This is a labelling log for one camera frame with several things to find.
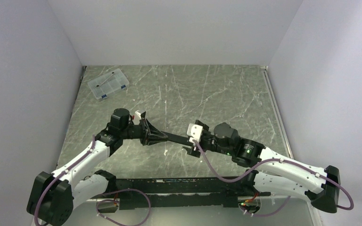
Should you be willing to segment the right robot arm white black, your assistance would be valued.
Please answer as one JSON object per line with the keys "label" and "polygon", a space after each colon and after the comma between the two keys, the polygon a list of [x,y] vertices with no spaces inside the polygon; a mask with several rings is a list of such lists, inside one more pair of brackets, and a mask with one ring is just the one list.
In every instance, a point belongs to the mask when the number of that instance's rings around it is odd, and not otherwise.
{"label": "right robot arm white black", "polygon": [[186,134],[192,144],[187,149],[189,155],[221,153],[247,169],[248,174],[235,179],[241,181],[246,195],[271,192],[294,196],[327,213],[336,213],[340,208],[340,174],[334,166],[315,167],[288,158],[259,142],[242,138],[225,122],[211,133],[207,125],[196,121],[189,124]]}

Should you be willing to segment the black remote control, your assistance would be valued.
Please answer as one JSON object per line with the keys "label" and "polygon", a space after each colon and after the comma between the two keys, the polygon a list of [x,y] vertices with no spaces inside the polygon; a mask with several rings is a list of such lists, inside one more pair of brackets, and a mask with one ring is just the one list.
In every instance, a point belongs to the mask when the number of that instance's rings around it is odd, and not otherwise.
{"label": "black remote control", "polygon": [[193,146],[193,144],[189,141],[188,137],[183,137],[165,131],[163,131],[163,133],[167,136],[167,141],[169,142],[177,143],[184,146]]}

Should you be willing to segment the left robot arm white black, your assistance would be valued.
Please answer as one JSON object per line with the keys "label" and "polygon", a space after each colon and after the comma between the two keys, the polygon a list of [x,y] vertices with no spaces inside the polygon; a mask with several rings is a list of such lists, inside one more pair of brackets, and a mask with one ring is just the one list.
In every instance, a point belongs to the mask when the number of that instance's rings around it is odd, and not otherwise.
{"label": "left robot arm white black", "polygon": [[61,226],[72,211],[88,199],[102,195],[128,192],[118,189],[116,176],[98,170],[86,178],[94,167],[111,157],[125,140],[137,139],[142,145],[154,145],[170,141],[170,136],[155,128],[145,113],[134,116],[124,108],[115,109],[106,127],[93,136],[90,144],[71,161],[52,173],[41,172],[34,180],[27,204],[27,212],[33,215],[36,226]]}

